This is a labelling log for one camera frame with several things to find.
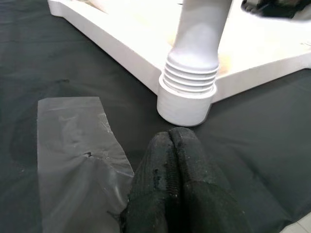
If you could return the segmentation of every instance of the plastic sheet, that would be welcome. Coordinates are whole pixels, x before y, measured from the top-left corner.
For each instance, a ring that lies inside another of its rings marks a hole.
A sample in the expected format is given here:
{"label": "plastic sheet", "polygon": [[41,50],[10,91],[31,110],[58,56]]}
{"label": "plastic sheet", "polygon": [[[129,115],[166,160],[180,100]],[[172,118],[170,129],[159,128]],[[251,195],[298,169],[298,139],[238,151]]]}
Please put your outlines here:
{"label": "plastic sheet", "polygon": [[97,97],[38,102],[44,233],[117,233],[134,175]]}

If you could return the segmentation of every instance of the dark gray floor cover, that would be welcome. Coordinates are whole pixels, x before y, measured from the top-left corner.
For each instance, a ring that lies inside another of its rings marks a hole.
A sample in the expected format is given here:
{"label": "dark gray floor cover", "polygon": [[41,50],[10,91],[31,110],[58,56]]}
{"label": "dark gray floor cover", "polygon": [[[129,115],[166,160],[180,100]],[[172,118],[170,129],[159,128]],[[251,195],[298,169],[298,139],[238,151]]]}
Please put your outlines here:
{"label": "dark gray floor cover", "polygon": [[[0,1],[1,233],[42,232],[37,102],[76,96],[100,97],[133,169],[152,136],[173,127],[157,114],[156,96],[64,19],[51,16],[46,0]],[[279,232],[311,212],[311,71],[214,104],[194,131],[256,233]]]}

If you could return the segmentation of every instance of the table leg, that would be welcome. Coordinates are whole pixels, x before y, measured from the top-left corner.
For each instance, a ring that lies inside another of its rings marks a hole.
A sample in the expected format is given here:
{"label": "table leg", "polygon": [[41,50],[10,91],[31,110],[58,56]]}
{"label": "table leg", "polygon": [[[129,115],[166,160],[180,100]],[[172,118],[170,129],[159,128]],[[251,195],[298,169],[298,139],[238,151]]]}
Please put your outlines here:
{"label": "table leg", "polygon": [[193,126],[216,93],[218,46],[232,0],[184,0],[177,36],[159,79],[157,110],[168,122]]}

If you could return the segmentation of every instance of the black object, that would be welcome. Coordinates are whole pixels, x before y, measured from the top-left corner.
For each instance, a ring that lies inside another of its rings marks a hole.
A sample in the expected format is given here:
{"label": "black object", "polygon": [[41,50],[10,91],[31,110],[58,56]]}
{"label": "black object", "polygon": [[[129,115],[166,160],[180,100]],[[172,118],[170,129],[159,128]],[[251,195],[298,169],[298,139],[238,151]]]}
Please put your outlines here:
{"label": "black object", "polygon": [[244,0],[242,9],[262,17],[293,18],[297,12],[302,11],[311,4],[311,0],[300,0],[297,4],[283,4],[277,0],[258,0],[257,4],[253,1]]}
{"label": "black object", "polygon": [[173,143],[168,133],[158,133],[134,176],[128,206],[121,214],[122,231],[180,233],[180,193]]}
{"label": "black object", "polygon": [[229,191],[228,180],[204,153],[193,131],[174,128],[169,134],[159,133],[133,179],[128,206],[121,215],[122,231],[252,232]]}

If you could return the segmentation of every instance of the transparent tape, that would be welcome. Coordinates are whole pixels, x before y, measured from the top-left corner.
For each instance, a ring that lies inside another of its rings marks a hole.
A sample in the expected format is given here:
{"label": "transparent tape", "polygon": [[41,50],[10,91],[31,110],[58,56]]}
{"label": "transparent tape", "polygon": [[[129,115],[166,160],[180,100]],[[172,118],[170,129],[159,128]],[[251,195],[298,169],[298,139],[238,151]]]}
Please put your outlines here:
{"label": "transparent tape", "polygon": [[119,233],[132,168],[97,97],[38,102],[37,158],[44,233]]}

